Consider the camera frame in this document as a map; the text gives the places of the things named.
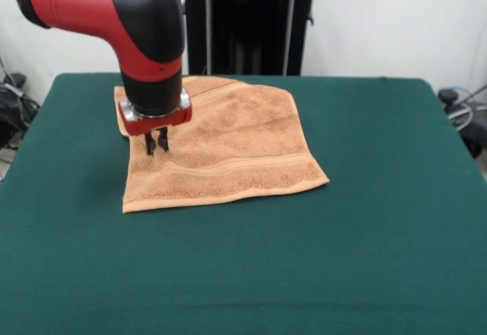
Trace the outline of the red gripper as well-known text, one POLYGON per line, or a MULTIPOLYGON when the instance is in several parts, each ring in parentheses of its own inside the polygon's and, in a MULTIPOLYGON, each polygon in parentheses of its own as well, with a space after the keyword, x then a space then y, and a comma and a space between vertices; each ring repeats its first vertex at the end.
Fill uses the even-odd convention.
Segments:
POLYGON ((124 88, 116 89, 116 115, 119 131, 123 136, 145 137, 147 155, 152 156, 156 142, 151 131, 159 129, 158 145, 169 151, 167 126, 178 126, 192 119, 193 109, 188 91, 183 88, 180 94, 180 105, 174 112, 163 116, 144 116, 135 111, 125 95, 124 88))

